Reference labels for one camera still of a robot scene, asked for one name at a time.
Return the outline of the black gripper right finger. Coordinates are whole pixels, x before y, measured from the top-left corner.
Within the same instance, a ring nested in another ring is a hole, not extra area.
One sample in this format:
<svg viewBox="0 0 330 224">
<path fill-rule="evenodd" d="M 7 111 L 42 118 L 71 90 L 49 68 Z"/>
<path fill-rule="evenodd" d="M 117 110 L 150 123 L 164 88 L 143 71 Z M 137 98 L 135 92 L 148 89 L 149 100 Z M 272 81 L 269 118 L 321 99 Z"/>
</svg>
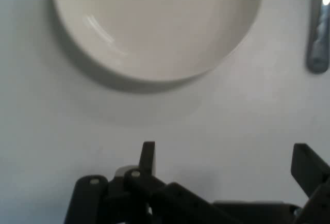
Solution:
<svg viewBox="0 0 330 224">
<path fill-rule="evenodd" d="M 329 223 L 329 165 L 307 144 L 293 146 L 291 175 L 308 197 L 295 223 Z"/>
</svg>

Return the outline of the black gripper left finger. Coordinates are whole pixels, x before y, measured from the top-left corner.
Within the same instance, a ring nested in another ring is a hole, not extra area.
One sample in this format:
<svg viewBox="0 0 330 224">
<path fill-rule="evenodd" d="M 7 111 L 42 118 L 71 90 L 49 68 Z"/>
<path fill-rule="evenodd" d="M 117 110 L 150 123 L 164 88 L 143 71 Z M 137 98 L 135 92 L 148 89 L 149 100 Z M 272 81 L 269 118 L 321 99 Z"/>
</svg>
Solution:
<svg viewBox="0 0 330 224">
<path fill-rule="evenodd" d="M 77 180 L 64 223 L 239 223 L 177 183 L 154 175 L 155 142 L 145 141 L 136 166 L 109 181 L 102 175 Z"/>
</svg>

